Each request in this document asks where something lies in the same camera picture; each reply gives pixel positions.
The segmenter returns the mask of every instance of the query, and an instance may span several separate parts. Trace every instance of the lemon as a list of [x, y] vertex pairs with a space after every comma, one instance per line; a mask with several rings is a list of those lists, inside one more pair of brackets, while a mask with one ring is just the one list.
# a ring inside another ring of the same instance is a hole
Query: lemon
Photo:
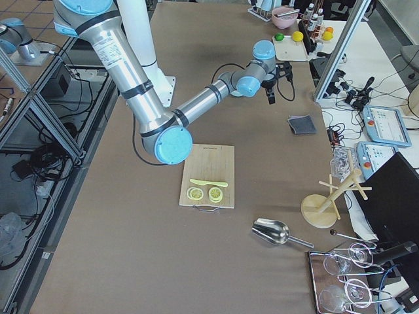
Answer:
[[213, 203], [219, 203], [223, 199], [223, 191], [220, 188], [213, 187], [208, 191], [208, 196]]
[[325, 41], [330, 41], [333, 38], [333, 34], [330, 31], [325, 31], [321, 38]]
[[294, 41], [299, 42], [299, 41], [302, 41], [302, 39], [304, 38], [304, 35], [300, 31], [295, 31], [293, 35], [291, 36], [291, 38]]
[[188, 188], [188, 190], [186, 191], [186, 195], [190, 200], [199, 201], [204, 197], [204, 191], [202, 191], [201, 188], [192, 186]]

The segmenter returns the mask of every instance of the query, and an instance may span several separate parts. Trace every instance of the brown table surface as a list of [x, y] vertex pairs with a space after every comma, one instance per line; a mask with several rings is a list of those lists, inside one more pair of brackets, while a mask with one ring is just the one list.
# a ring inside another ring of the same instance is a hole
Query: brown table surface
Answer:
[[[243, 5], [163, 2], [152, 30], [160, 68], [175, 75], [173, 107], [222, 64], [246, 65], [254, 43], [278, 30]], [[296, 99], [268, 105], [229, 97], [190, 126], [195, 143], [234, 145], [236, 206], [214, 213], [178, 206], [183, 164], [146, 166], [131, 146], [132, 113], [117, 103], [31, 313], [314, 313], [306, 247], [254, 236], [258, 217], [329, 250], [342, 240], [300, 212], [327, 194], [331, 150], [312, 101], [308, 64], [293, 64]], [[285, 79], [280, 88], [291, 90]], [[310, 114], [315, 135], [296, 136], [290, 115]], [[335, 228], [350, 233], [349, 217]]]

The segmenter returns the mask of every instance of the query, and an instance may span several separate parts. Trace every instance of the pink bowl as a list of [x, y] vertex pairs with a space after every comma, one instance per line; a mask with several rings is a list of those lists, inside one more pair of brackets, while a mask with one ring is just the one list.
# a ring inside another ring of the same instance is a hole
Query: pink bowl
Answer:
[[275, 17], [274, 14], [281, 14], [294, 9], [289, 7], [279, 7], [272, 10], [272, 23], [279, 29], [287, 28], [294, 24], [297, 19], [298, 13], [282, 16], [281, 18]]

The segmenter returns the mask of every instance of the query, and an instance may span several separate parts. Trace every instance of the spoon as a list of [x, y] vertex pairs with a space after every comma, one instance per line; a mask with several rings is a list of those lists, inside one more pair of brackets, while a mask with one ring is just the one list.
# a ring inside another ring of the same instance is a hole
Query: spoon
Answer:
[[297, 10], [292, 10], [292, 11], [288, 11], [288, 12], [284, 12], [284, 13], [274, 14], [274, 16], [276, 18], [281, 18], [282, 16], [287, 16], [287, 15], [298, 13], [298, 12], [300, 12], [300, 10], [297, 9]]

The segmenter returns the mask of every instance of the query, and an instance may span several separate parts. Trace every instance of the wine glass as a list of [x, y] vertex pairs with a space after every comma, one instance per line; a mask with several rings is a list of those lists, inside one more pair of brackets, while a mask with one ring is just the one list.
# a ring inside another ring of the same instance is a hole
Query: wine glass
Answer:
[[319, 303], [331, 313], [357, 313], [352, 311], [351, 305], [366, 308], [373, 302], [373, 295], [368, 286], [359, 279], [349, 279], [344, 287], [330, 285], [319, 295]]
[[325, 270], [331, 275], [358, 275], [351, 273], [353, 265], [360, 268], [373, 266], [373, 254], [363, 243], [352, 243], [347, 249], [334, 249], [326, 254], [323, 261]]

